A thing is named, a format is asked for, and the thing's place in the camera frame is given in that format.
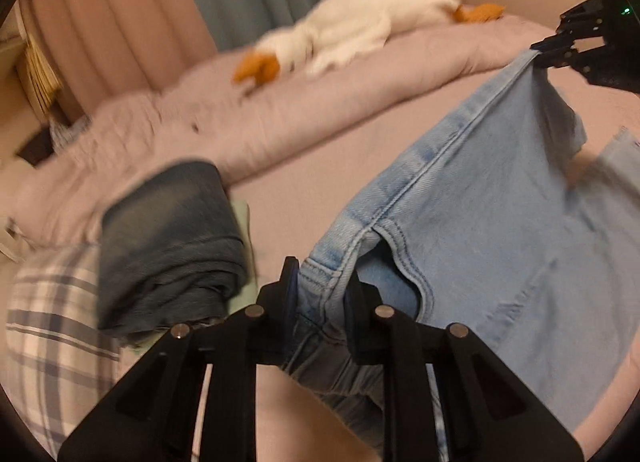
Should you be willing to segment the dark clothes at headboard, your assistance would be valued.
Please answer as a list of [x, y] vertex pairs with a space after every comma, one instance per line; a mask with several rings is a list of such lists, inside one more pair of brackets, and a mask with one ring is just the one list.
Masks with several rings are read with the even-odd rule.
[[89, 115], [83, 115], [71, 126], [64, 125], [53, 118], [26, 144], [17, 150], [15, 155], [31, 166], [36, 166], [50, 156], [61, 153], [72, 144], [91, 125]]

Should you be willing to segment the mauve quilted duvet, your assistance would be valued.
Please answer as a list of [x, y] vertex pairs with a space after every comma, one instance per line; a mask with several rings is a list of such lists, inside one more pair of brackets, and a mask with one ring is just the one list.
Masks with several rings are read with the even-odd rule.
[[42, 248], [96, 240], [104, 212], [171, 164], [211, 162], [235, 184], [395, 104], [500, 69], [546, 34], [512, 14], [417, 30], [343, 69], [255, 89], [231, 84], [240, 56], [227, 52], [162, 92], [101, 104], [74, 142], [21, 182], [9, 225]]

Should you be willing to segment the plaid checked pillow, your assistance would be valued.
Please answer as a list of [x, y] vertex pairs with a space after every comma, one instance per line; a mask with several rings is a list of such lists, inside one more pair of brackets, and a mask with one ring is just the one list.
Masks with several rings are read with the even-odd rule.
[[10, 284], [2, 386], [50, 456], [120, 379], [119, 341], [96, 318], [99, 252], [87, 243], [40, 250]]

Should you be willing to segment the folded dark blue jeans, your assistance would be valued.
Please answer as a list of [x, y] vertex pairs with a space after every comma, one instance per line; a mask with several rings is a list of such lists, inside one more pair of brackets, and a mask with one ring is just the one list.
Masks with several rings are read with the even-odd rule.
[[215, 165], [177, 163], [102, 218], [98, 328], [123, 340], [224, 318], [247, 275], [241, 230]]

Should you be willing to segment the yellow hanging fabric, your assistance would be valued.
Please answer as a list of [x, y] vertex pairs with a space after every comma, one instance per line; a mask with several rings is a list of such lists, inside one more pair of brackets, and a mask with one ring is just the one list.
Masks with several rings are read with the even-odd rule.
[[37, 41], [28, 34], [16, 65], [18, 79], [37, 118], [45, 121], [63, 84]]

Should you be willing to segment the light blue denim pants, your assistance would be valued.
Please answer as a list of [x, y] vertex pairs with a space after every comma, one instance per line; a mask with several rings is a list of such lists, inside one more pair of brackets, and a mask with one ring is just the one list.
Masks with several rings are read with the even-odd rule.
[[639, 391], [639, 143], [576, 182], [580, 117], [524, 52], [376, 176], [298, 275], [282, 368], [375, 449], [382, 373], [346, 342], [351, 276], [428, 326], [468, 326], [593, 456]]

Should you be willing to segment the white goose plush toy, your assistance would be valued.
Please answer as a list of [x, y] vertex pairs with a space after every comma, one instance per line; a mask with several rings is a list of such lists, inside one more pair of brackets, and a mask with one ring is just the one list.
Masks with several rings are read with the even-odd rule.
[[498, 20], [497, 4], [462, 0], [320, 0], [292, 26], [264, 34], [236, 66], [232, 81], [257, 86], [298, 70], [319, 75], [382, 49], [393, 36], [432, 26]]

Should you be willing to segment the pink curtain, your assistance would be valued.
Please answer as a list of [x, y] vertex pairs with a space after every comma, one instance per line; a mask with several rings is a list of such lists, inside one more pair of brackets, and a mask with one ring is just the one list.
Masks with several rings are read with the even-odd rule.
[[62, 81], [58, 105], [76, 121], [101, 102], [160, 90], [221, 52], [195, 0], [20, 0]]

